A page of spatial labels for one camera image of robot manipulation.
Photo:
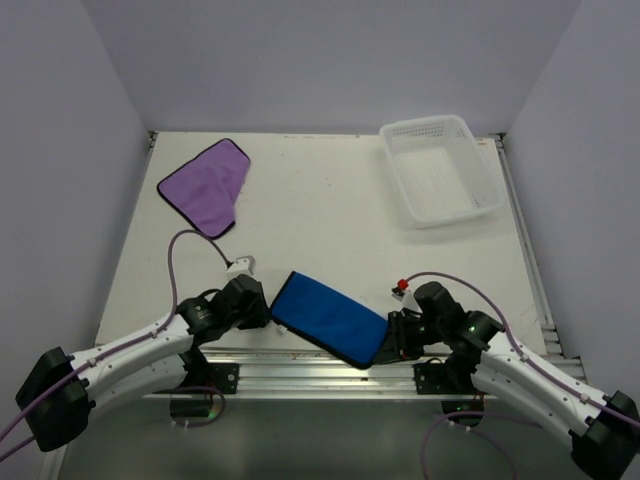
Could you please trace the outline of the blue towel black trim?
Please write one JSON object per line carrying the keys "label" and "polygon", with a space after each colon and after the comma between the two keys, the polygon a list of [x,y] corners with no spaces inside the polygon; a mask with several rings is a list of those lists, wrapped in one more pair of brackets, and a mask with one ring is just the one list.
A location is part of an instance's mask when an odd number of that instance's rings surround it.
{"label": "blue towel black trim", "polygon": [[387,333],[384,317],[296,271],[278,291],[270,312],[277,324],[360,370],[373,364]]}

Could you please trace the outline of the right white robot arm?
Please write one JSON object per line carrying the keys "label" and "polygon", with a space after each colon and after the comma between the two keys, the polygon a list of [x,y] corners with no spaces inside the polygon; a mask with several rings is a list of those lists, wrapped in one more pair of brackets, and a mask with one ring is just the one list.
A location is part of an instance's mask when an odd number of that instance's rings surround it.
{"label": "right white robot arm", "polygon": [[501,311],[464,309],[439,282],[392,290],[402,302],[375,357],[412,361],[419,395],[495,396],[554,434],[591,479],[619,479],[639,453],[639,411],[625,393],[580,381],[517,340]]}

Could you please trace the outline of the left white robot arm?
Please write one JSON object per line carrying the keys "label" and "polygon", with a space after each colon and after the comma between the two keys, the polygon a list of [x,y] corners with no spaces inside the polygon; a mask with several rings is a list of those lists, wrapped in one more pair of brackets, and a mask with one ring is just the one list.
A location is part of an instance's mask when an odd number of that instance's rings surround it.
{"label": "left white robot arm", "polygon": [[262,284],[241,274],[221,289],[174,301],[166,319],[119,340],[73,354],[45,352],[16,395],[20,417],[39,449],[50,452],[98,414],[147,394],[220,396],[201,346],[268,321]]}

